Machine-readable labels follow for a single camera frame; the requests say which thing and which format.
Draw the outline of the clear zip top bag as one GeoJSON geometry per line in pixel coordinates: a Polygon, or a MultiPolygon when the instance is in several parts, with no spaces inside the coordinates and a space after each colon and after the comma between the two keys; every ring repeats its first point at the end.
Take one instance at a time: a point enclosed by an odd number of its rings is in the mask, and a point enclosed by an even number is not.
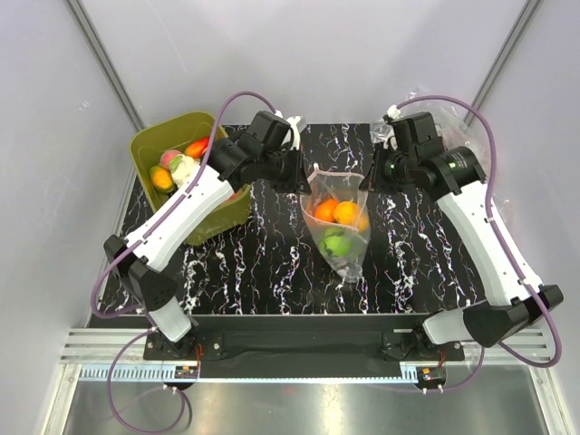
{"type": "Polygon", "coordinates": [[[307,177],[311,193],[299,199],[304,222],[325,262],[347,283],[363,277],[371,239],[368,193],[363,176],[329,171],[318,164],[307,177]]]}

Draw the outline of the orange fruit toy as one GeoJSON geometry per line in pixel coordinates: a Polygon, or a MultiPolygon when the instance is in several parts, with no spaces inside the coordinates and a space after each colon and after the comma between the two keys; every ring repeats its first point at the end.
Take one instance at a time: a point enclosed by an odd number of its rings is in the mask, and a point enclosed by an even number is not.
{"type": "Polygon", "coordinates": [[[314,218],[323,222],[333,223],[335,221],[334,211],[338,205],[339,202],[334,198],[321,202],[314,212],[314,218]]]}

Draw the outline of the green striped watermelon toy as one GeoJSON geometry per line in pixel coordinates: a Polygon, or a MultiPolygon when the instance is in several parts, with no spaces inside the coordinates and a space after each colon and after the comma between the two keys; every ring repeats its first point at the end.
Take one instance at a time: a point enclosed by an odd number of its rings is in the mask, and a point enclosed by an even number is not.
{"type": "Polygon", "coordinates": [[[318,247],[323,256],[347,256],[352,250],[353,238],[349,232],[338,227],[329,227],[324,231],[318,247]]]}

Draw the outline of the white cauliflower toy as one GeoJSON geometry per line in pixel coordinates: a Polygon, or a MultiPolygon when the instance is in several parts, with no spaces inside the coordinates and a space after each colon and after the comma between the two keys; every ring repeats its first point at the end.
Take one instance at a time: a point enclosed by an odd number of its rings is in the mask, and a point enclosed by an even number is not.
{"type": "Polygon", "coordinates": [[[180,189],[191,175],[195,175],[198,172],[199,166],[199,159],[179,154],[169,162],[169,172],[174,183],[180,189]]]}

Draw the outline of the olive green plastic bin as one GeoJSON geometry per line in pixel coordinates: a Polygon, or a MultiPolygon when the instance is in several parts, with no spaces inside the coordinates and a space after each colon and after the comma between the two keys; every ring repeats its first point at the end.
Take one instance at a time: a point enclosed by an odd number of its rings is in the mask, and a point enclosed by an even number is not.
{"type": "MultiPolygon", "coordinates": [[[[160,163],[163,152],[183,151],[196,140],[207,138],[214,117],[203,111],[193,111],[140,131],[130,144],[130,155],[142,190],[155,212],[169,196],[158,192],[150,182],[150,168],[160,163]]],[[[233,199],[215,208],[184,240],[190,246],[199,246],[233,227],[247,222],[251,211],[251,187],[244,186],[233,199]]]]}

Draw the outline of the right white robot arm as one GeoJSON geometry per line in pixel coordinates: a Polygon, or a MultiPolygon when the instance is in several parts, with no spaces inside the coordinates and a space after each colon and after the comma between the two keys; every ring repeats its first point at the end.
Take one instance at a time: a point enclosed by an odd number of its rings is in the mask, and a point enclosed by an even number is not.
{"type": "Polygon", "coordinates": [[[423,190],[455,227],[484,289],[483,301],[427,317],[411,337],[422,359],[445,343],[474,341],[489,348],[534,324],[564,301],[557,285],[546,285],[521,255],[495,205],[486,201],[488,182],[466,146],[446,149],[428,112],[389,119],[392,136],[374,147],[362,190],[394,193],[423,190]]]}

